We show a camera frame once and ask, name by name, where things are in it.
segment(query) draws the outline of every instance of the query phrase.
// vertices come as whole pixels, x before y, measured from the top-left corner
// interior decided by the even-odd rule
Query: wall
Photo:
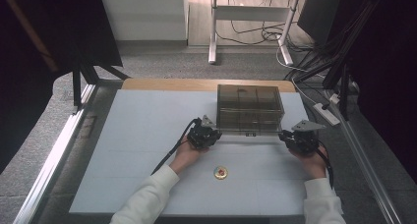
[[[116,40],[187,39],[187,0],[102,2]]]

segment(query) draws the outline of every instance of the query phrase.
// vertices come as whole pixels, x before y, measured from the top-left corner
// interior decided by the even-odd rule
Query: wooden table edge
[[[206,79],[127,79],[121,89],[217,91],[218,84],[277,86],[279,92],[296,92],[290,81],[206,80]]]

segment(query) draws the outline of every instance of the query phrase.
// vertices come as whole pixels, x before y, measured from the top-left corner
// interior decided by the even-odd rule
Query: table leg
[[[281,49],[282,56],[285,60],[285,64],[287,66],[293,66],[294,62],[292,62],[291,55],[288,52],[288,48],[286,47],[285,40],[286,36],[291,28],[292,19],[294,18],[295,12],[297,11],[298,0],[293,0],[288,11],[287,20],[284,26],[284,30],[282,35],[278,38],[279,48]]]
[[[208,50],[208,62],[215,64],[215,51],[217,49],[216,41],[217,36],[215,34],[216,17],[215,12],[217,9],[217,0],[211,0],[211,34],[209,37],[209,50]]]

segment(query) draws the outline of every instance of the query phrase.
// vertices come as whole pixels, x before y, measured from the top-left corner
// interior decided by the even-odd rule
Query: black curtain
[[[350,67],[361,112],[417,183],[416,1],[381,0],[351,49]]]
[[[75,66],[122,66],[101,0],[13,2],[49,53],[36,49],[9,3],[0,0],[0,172],[44,111],[57,78]],[[48,68],[42,55],[58,68]]]

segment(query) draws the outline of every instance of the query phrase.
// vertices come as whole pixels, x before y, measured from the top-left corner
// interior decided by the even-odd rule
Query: transparent box
[[[224,134],[276,135],[284,116],[278,87],[219,84],[216,125]]]

